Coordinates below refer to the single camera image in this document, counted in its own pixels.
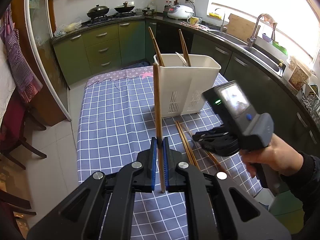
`metal screw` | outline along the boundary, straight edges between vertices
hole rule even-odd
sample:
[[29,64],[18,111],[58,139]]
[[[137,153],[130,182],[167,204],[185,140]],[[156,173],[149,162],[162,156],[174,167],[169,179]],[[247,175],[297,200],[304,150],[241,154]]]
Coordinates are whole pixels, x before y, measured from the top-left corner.
[[179,163],[178,163],[178,166],[179,166],[180,168],[182,168],[182,169],[186,169],[186,168],[189,167],[189,164],[186,163],[186,162],[179,162]]
[[93,174],[94,179],[102,179],[103,178],[103,173],[101,171],[97,171]]
[[222,172],[222,171],[220,171],[220,172],[217,173],[217,178],[218,179],[226,179],[227,178],[227,174]]
[[141,162],[133,162],[131,163],[132,168],[138,169],[142,167],[142,163]]

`stainless steel sink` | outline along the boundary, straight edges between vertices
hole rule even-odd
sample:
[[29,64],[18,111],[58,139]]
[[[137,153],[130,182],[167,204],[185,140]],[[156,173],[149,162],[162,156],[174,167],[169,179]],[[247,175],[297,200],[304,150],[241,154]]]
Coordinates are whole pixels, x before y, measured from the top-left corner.
[[236,37],[231,36],[231,35],[229,35],[229,34],[227,34],[227,33],[222,33],[222,32],[213,31],[213,30],[209,30],[208,32],[209,32],[209,33],[212,33],[212,34],[214,34],[214,35],[220,36],[220,37],[222,37],[222,38],[224,38],[224,39],[226,39],[226,40],[228,40],[228,41],[230,41],[230,42],[232,42],[232,43],[234,43],[234,44],[237,44],[237,45],[247,45],[247,43],[245,43],[244,41],[241,41],[241,40],[237,39]]
[[274,61],[272,61],[271,59],[263,55],[261,52],[259,52],[255,48],[252,48],[252,47],[243,47],[243,48],[246,51],[250,52],[255,57],[257,57],[258,59],[260,59],[261,61],[263,61],[266,65],[268,65],[271,69],[273,69],[277,74],[281,73],[279,66]]

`human hand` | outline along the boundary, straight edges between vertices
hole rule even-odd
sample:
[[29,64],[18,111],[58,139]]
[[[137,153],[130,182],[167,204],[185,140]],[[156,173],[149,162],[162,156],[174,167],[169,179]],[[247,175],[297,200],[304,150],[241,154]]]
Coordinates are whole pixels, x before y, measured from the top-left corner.
[[252,178],[257,171],[251,163],[268,164],[285,176],[297,173],[303,164],[302,155],[275,134],[268,147],[251,152],[240,150],[240,155]]

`display screen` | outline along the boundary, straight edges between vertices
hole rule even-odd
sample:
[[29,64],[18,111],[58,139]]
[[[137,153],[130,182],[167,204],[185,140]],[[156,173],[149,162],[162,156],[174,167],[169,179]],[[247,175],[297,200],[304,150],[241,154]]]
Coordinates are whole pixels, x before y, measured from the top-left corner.
[[227,107],[235,117],[242,114],[249,106],[249,101],[237,84],[221,89],[220,93],[225,99]]

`blue button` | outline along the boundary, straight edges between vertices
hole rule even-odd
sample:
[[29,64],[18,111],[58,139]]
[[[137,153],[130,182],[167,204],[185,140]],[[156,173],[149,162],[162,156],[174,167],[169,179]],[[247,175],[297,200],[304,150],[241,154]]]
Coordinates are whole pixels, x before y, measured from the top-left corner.
[[252,116],[251,116],[251,114],[247,114],[247,119],[248,119],[249,121],[251,121],[251,120],[252,120]]

